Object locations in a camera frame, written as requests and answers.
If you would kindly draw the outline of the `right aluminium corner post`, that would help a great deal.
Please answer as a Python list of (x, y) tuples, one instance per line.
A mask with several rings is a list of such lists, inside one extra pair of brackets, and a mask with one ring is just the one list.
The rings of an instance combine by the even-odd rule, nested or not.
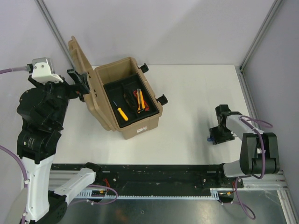
[(248, 62), (250, 61), (250, 59), (252, 58), (254, 53), (257, 51), (259, 45), (261, 44), (264, 36), (266, 35), (267, 31), (269, 30), (271, 24), (275, 20), (275, 17), (278, 14), (278, 12), (280, 11), (280, 8), (284, 4), (284, 2), (285, 2), (284, 0), (275, 0), (273, 2), (273, 4), (271, 5), (264, 21), (262, 22), (261, 27), (259, 28), (252, 44), (249, 47), (249, 50), (247, 51), (244, 59), (242, 60), (240, 66), (239, 66), (239, 69), (241, 72), (244, 71)]

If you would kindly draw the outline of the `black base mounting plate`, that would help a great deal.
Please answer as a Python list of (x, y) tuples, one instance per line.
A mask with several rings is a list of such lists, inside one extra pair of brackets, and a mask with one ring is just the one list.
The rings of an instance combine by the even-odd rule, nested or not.
[(124, 190), (175, 189), (179, 192), (229, 189), (242, 186), (241, 178), (226, 177), (223, 165), (128, 165), (100, 164), (96, 184)]

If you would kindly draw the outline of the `yellow black utility knife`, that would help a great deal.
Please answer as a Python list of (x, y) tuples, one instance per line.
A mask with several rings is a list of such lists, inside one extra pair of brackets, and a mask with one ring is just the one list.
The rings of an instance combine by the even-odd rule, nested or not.
[(142, 111), (145, 110), (145, 103), (144, 103), (143, 94), (142, 94), (141, 89), (137, 89), (136, 94), (137, 94), (137, 102), (138, 102), (137, 112), (141, 113)]

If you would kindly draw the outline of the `red black pliers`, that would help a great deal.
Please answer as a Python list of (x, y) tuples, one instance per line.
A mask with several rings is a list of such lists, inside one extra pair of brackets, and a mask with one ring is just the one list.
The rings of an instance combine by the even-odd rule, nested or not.
[(150, 108), (149, 108), (148, 104), (146, 103), (146, 101), (144, 100), (143, 93), (142, 93), (141, 89), (135, 90), (133, 92), (133, 94), (137, 99), (137, 104), (138, 104), (137, 112), (138, 113), (141, 113), (143, 111), (148, 112), (150, 110)]

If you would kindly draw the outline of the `black tool box tray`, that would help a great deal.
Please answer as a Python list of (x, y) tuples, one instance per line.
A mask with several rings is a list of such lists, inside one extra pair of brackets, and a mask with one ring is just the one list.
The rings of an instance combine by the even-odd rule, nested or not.
[[(126, 78), (107, 83), (104, 85), (104, 89), (108, 96), (109, 102), (111, 103), (113, 112), (120, 128), (124, 128), (137, 121), (154, 116), (159, 113), (157, 106), (146, 90), (141, 78), (136, 73)], [(149, 106), (148, 112), (137, 112), (137, 99), (133, 94), (133, 92), (137, 89), (141, 89), (143, 93), (144, 100)], [(115, 105), (112, 102), (113, 100), (122, 107), (122, 109), (128, 116), (129, 121), (124, 121), (123, 118), (118, 114)]]

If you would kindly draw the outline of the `left aluminium corner post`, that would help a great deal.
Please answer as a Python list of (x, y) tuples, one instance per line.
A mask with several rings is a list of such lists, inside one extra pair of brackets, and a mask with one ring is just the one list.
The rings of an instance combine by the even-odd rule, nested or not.
[(59, 31), (47, 5), (45, 4), (45, 2), (43, 0), (34, 0), (34, 2), (36, 3), (38, 9), (40, 10), (42, 16), (44, 17), (44, 20), (46, 21), (46, 23), (48, 24), (54, 38), (56, 39), (58, 45), (60, 46), (64, 56), (66, 57), (68, 63), (70, 64), (70, 66), (75, 69), (75, 65), (74, 62), (71, 58), (68, 46), (66, 44), (66, 42), (64, 41), (61, 32)]

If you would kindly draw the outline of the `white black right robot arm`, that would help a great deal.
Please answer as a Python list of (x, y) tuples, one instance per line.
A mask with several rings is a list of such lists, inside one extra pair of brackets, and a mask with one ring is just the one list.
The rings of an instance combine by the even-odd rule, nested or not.
[(223, 164), (223, 171), (216, 174), (215, 181), (220, 187), (227, 187), (233, 178), (253, 176), (262, 179), (267, 174), (280, 170), (278, 140), (274, 133), (267, 133), (253, 126), (268, 122), (253, 119), (240, 112), (233, 112), (228, 105), (215, 108), (218, 125), (209, 129), (208, 141), (213, 145), (229, 142), (238, 137), (241, 143), (240, 158)]

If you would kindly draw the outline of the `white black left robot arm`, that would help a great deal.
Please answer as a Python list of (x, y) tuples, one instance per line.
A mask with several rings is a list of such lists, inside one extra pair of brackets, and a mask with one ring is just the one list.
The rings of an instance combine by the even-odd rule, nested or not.
[(100, 167), (86, 163), (68, 182), (54, 191), (49, 190), (50, 170), (61, 137), (68, 103), (90, 89), (86, 73), (67, 70), (74, 84), (46, 81), (45, 84), (29, 76), (34, 85), (20, 97), (17, 113), (23, 125), (17, 140), (17, 154), (23, 161), (28, 177), (26, 221), (31, 224), (57, 224), (70, 202), (87, 186), (103, 182)]

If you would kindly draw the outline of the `yellow handle screwdriver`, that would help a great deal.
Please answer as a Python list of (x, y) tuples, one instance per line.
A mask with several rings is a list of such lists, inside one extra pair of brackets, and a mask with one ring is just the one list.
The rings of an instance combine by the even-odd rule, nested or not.
[(122, 109), (121, 106), (119, 106), (114, 100), (112, 101), (113, 104), (115, 105), (116, 111), (118, 112), (118, 114), (123, 118), (124, 121), (129, 121), (128, 116), (126, 115), (126, 113), (124, 112), (124, 110)]

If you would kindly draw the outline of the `tan plastic tool box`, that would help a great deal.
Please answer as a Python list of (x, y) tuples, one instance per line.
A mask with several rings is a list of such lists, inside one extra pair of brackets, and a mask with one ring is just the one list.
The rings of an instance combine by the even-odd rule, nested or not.
[(118, 131), (130, 139), (158, 127), (165, 95), (157, 98), (145, 73), (133, 57), (93, 68), (74, 36), (68, 42), (76, 71), (87, 74), (90, 88), (84, 95), (87, 109), (107, 131)]

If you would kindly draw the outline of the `aluminium corner post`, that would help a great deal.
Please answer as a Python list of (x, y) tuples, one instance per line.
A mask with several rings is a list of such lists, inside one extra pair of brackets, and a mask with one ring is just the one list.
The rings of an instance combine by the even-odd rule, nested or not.
[(43, 0), (34, 0), (34, 2), (36, 3), (38, 9), (40, 10), (42, 16), (44, 17), (44, 20), (46, 21), (46, 23), (48, 24), (54, 38), (56, 39), (58, 45), (60, 46), (64, 56), (66, 57), (68, 63), (70, 64), (70, 66), (75, 69), (75, 65), (74, 62), (71, 58), (68, 46), (66, 44), (66, 42), (64, 41), (61, 32), (59, 31), (47, 5), (45, 4), (45, 2)]
[(285, 2), (284, 0), (275, 0), (273, 2), (273, 4), (271, 5), (264, 21), (262, 22), (261, 27), (259, 28), (252, 44), (249, 47), (249, 50), (247, 51), (244, 59), (242, 60), (240, 66), (239, 66), (239, 69), (241, 72), (244, 71), (248, 62), (250, 61), (250, 59), (252, 58), (254, 53), (257, 51), (259, 45), (261, 44), (264, 36), (266, 35), (267, 31), (269, 30), (271, 24), (275, 20), (275, 17), (278, 14), (278, 12), (280, 11), (280, 8), (284, 4), (284, 2)]

